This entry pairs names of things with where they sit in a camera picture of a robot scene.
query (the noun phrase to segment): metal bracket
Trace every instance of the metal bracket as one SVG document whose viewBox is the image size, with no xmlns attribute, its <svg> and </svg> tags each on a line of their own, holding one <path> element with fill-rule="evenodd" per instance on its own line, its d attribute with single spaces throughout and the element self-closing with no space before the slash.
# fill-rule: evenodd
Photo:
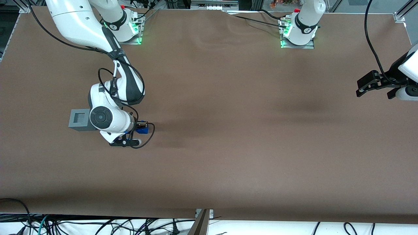
<svg viewBox="0 0 418 235">
<path fill-rule="evenodd" d="M 197 218 L 202 210 L 203 209 L 196 209 L 196 212 L 194 213 L 194 217 Z M 213 219 L 213 209 L 209 209 L 209 215 L 210 215 L 209 219 Z"/>
<path fill-rule="evenodd" d="M 418 5 L 418 0 L 408 0 L 397 12 L 393 13 L 393 19 L 396 23 L 404 23 L 407 15 L 414 7 Z"/>
<path fill-rule="evenodd" d="M 404 23 L 405 22 L 405 17 L 398 18 L 398 13 L 395 12 L 395 13 L 393 13 L 393 20 L 395 21 L 395 23 Z"/>
<path fill-rule="evenodd" d="M 197 219 L 194 221 L 187 235 L 207 235 L 209 219 L 213 218 L 212 209 L 197 209 Z"/>
</svg>

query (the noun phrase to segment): power cord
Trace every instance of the power cord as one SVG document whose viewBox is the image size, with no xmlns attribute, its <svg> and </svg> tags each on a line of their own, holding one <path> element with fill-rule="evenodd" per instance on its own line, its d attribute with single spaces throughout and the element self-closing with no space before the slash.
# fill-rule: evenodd
<svg viewBox="0 0 418 235">
<path fill-rule="evenodd" d="M 286 26 L 283 26 L 283 25 L 267 23 L 267 22 L 264 22 L 264 21 L 254 20 L 254 19 L 250 19 L 250 18 L 247 18 L 247 17 L 239 16 L 239 15 L 234 15 L 234 16 L 238 17 L 238 18 L 241 18 L 241 19 L 250 20 L 250 21 L 254 21 L 254 22 L 258 22 L 258 23 L 262 23 L 262 24 L 266 24 L 266 25 L 276 26 L 276 27 L 279 27 L 279 28 L 286 28 Z"/>
<path fill-rule="evenodd" d="M 28 207 L 26 206 L 25 203 L 23 203 L 23 201 L 15 199 L 15 198 L 0 198 L 0 201 L 13 201 L 13 202 L 18 202 L 20 203 L 26 210 L 26 213 L 28 214 L 28 224 L 29 224 L 29 234 L 31 234 L 31 226 L 32 226 L 32 222 L 31 222 L 31 213 L 29 212 Z"/>
<path fill-rule="evenodd" d="M 372 4 L 372 1 L 373 0 L 370 0 L 369 4 L 367 4 L 366 13 L 364 15 L 364 33 L 366 35 L 367 44 L 369 44 L 369 47 L 372 50 L 373 55 L 375 56 L 377 65 L 379 66 L 379 69 L 380 69 L 380 73 L 383 75 L 383 77 L 385 79 L 387 79 L 388 81 L 393 83 L 393 81 L 389 80 L 389 78 L 386 76 L 385 71 L 383 70 L 382 64 L 380 63 L 379 57 L 377 56 L 377 53 L 376 53 L 375 49 L 373 48 L 372 42 L 370 41 L 369 32 L 367 31 L 367 17 L 369 15 L 369 9 L 370 9 L 370 6 Z"/>
<path fill-rule="evenodd" d="M 178 235 L 179 233 L 180 233 L 180 231 L 177 228 L 176 220 L 173 219 L 173 232 L 171 233 L 171 235 Z"/>
<path fill-rule="evenodd" d="M 281 18 L 281 17 L 283 17 L 283 16 L 281 16 L 281 17 L 276 17 L 276 16 L 274 16 L 274 15 L 270 14 L 270 12 L 268 12 L 268 11 L 266 11 L 266 10 L 264 10 L 264 9 L 259 9 L 258 11 L 260 11 L 260 12 L 264 12 L 264 13 L 266 13 L 268 16 L 270 16 L 271 18 L 276 19 L 276 20 L 280 20 L 280 18 Z"/>
<path fill-rule="evenodd" d="M 349 222 L 345 222 L 344 223 L 344 231 L 345 231 L 345 233 L 347 235 L 352 235 L 351 233 L 348 232 L 347 225 L 350 225 L 351 229 L 354 232 L 354 235 L 357 235 L 357 231 L 354 229 L 354 226 L 352 224 L 350 224 Z M 371 235 L 373 235 L 373 233 L 375 232 L 375 226 L 376 226 L 376 223 L 373 223 L 373 225 L 372 225 L 372 232 L 370 233 Z"/>
<path fill-rule="evenodd" d="M 318 227 L 319 227 L 319 224 L 320 224 L 320 223 L 321 223 L 321 222 L 318 222 L 318 223 L 316 224 L 315 229 L 313 230 L 312 235 L 315 235 L 315 234 L 316 234 L 316 230 L 318 229 Z"/>
</svg>

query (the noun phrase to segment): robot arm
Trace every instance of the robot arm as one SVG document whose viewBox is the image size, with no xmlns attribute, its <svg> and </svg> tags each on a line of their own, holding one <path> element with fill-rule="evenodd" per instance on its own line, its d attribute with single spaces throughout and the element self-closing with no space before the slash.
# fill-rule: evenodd
<svg viewBox="0 0 418 235">
<path fill-rule="evenodd" d="M 357 97 L 371 90 L 393 88 L 387 93 L 389 99 L 418 101 L 418 43 L 395 61 L 390 69 L 383 74 L 376 70 L 370 71 L 357 81 Z"/>
<path fill-rule="evenodd" d="M 99 6 L 98 0 L 92 2 Z M 113 143 L 136 127 L 135 119 L 120 107 L 142 101 L 145 95 L 143 81 L 129 66 L 129 60 L 112 31 L 97 21 L 87 0 L 47 0 L 46 3 L 63 37 L 79 45 L 104 50 L 121 75 L 120 78 L 105 82 L 104 87 L 101 84 L 93 85 L 89 92 L 90 121 L 109 143 Z M 126 17 L 126 11 L 115 5 L 117 1 L 108 0 L 107 3 L 110 4 L 106 10 L 103 10 L 104 5 L 98 7 L 102 17 L 110 21 L 110 16 L 113 20 L 118 15 Z"/>
<path fill-rule="evenodd" d="M 283 34 L 295 45 L 306 45 L 315 37 L 318 22 L 326 9 L 324 0 L 306 0 L 300 12 L 293 12 L 290 16 L 291 25 Z"/>
</svg>

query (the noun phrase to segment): black cable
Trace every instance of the black cable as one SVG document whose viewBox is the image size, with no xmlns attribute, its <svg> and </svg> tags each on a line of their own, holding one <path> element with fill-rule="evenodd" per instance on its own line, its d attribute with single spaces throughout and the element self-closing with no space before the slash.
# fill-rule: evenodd
<svg viewBox="0 0 418 235">
<path fill-rule="evenodd" d="M 131 1 L 131 4 L 133 4 L 136 8 L 138 8 L 138 6 L 133 1 Z"/>
<path fill-rule="evenodd" d="M 18 202 L 20 203 L 26 210 L 26 213 L 28 214 L 28 224 L 29 224 L 29 234 L 31 234 L 31 226 L 32 226 L 32 222 L 31 222 L 31 213 L 29 212 L 28 207 L 26 206 L 25 203 L 23 203 L 23 201 L 19 200 L 19 199 L 15 199 L 15 198 L 0 198 L 0 201 L 13 201 L 13 202 Z"/>
<path fill-rule="evenodd" d="M 97 232 L 94 235 L 97 235 L 100 230 L 102 230 L 106 225 L 110 224 L 113 220 L 108 220 L 106 223 L 102 224 L 102 226 L 97 230 Z"/>
<path fill-rule="evenodd" d="M 272 14 L 270 14 L 270 12 L 268 12 L 268 11 L 266 11 L 266 10 L 264 10 L 264 9 L 260 9 L 260 10 L 258 10 L 258 11 L 260 11 L 260 12 L 264 12 L 264 13 L 266 13 L 268 16 L 270 16 L 271 18 L 273 18 L 273 19 L 276 19 L 276 20 L 280 20 L 280 18 L 282 17 L 276 17 L 276 16 L 274 16 L 274 15 L 272 15 Z"/>
<path fill-rule="evenodd" d="M 352 235 L 351 233 L 349 233 L 348 231 L 347 231 L 347 225 L 350 225 L 350 227 L 353 229 L 353 231 L 354 231 L 354 234 L 355 235 L 357 235 L 357 231 L 354 229 L 354 227 L 353 227 L 353 225 L 352 224 L 350 224 L 350 223 L 348 223 L 348 222 L 345 222 L 344 223 L 344 231 L 348 234 L 348 235 Z"/>
<path fill-rule="evenodd" d="M 373 235 L 373 233 L 375 232 L 375 226 L 376 226 L 376 223 L 373 223 L 373 225 L 372 225 L 372 232 L 370 233 L 371 235 Z"/>
<path fill-rule="evenodd" d="M 391 80 L 388 79 L 388 77 L 385 74 L 385 71 L 383 70 L 383 67 L 382 67 L 382 64 L 380 63 L 379 57 L 377 56 L 377 53 L 376 53 L 375 49 L 373 48 L 372 43 L 370 42 L 369 32 L 367 31 L 367 17 L 369 15 L 369 9 L 370 9 L 370 5 L 372 4 L 372 1 L 373 0 L 370 0 L 369 1 L 369 4 L 367 5 L 367 8 L 366 8 L 366 13 L 364 15 L 364 33 L 366 35 L 367 44 L 369 44 L 369 47 L 372 50 L 373 55 L 375 56 L 377 65 L 379 66 L 379 69 L 380 69 L 380 73 L 383 75 L 383 77 L 385 79 L 387 79 L 388 81 L 392 82 Z"/>
<path fill-rule="evenodd" d="M 150 7 L 144 14 L 142 14 L 140 17 L 138 17 L 138 18 L 135 18 L 134 20 L 139 20 L 139 19 L 141 19 L 142 17 L 144 17 L 150 10 L 152 9 L 152 7 Z"/>
<path fill-rule="evenodd" d="M 165 227 L 165 226 L 167 226 L 167 225 L 172 225 L 172 224 L 174 224 L 174 223 L 191 222 L 191 221 L 195 221 L 195 220 L 179 220 L 179 221 L 175 221 L 175 222 L 167 223 L 167 224 L 164 224 L 164 225 L 161 225 L 161 226 L 158 226 L 158 227 L 156 227 L 156 228 L 151 229 L 151 230 L 150 230 L 150 232 L 154 232 L 155 230 L 158 230 L 158 229 L 163 229 L 163 227 Z"/>
<path fill-rule="evenodd" d="M 319 224 L 320 224 L 320 223 L 321 223 L 321 222 L 318 222 L 318 223 L 316 224 L 315 229 L 313 230 L 312 235 L 315 235 L 315 234 L 316 234 L 316 230 L 318 229 L 318 227 L 319 227 Z"/>
<path fill-rule="evenodd" d="M 264 21 L 254 20 L 254 19 L 250 19 L 250 18 L 247 18 L 247 17 L 239 16 L 239 15 L 234 15 L 234 16 L 235 17 L 238 17 L 238 18 L 241 18 L 241 19 L 251 20 L 251 21 L 254 21 L 254 22 L 258 22 L 258 23 L 263 23 L 263 24 L 266 24 L 266 25 L 272 25 L 272 26 L 276 26 L 276 27 L 279 27 L 279 28 L 286 28 L 286 26 L 283 26 L 283 25 L 277 25 L 277 24 L 267 23 L 267 22 L 264 22 Z"/>
</svg>

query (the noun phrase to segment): brown table surface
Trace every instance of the brown table surface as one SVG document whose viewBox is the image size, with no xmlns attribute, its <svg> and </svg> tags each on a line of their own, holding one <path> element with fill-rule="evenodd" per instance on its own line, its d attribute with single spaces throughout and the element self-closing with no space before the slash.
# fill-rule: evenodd
<svg viewBox="0 0 418 235">
<path fill-rule="evenodd" d="M 59 35 L 46 7 L 35 12 Z M 363 16 L 325 14 L 321 25 L 314 50 L 281 49 L 275 27 L 157 12 L 143 44 L 123 46 L 145 80 L 135 107 L 156 124 L 134 150 L 68 128 L 112 61 L 22 15 L 0 64 L 0 196 L 40 213 L 417 223 L 417 103 L 388 90 L 357 98 L 356 81 L 377 69 Z M 371 15 L 369 31 L 386 69 L 410 47 L 391 15 Z"/>
</svg>

